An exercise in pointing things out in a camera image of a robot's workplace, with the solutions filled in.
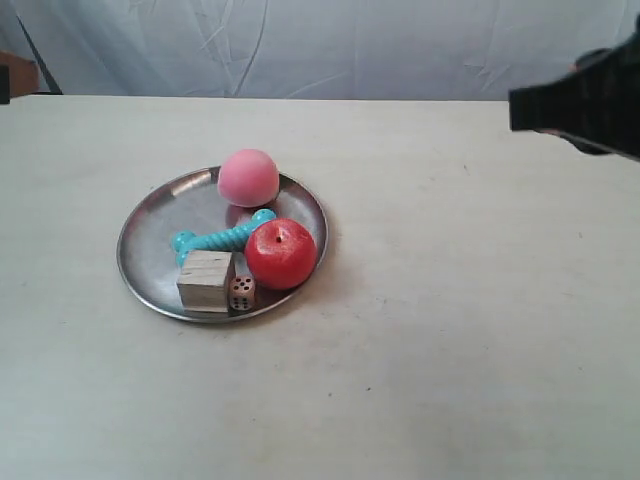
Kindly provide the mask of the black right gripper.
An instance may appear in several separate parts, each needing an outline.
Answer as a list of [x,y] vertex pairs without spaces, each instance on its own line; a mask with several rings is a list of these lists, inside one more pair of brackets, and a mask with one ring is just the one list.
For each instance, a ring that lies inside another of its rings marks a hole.
[[508,92],[513,132],[550,133],[587,155],[639,159],[639,26],[591,50],[557,80]]

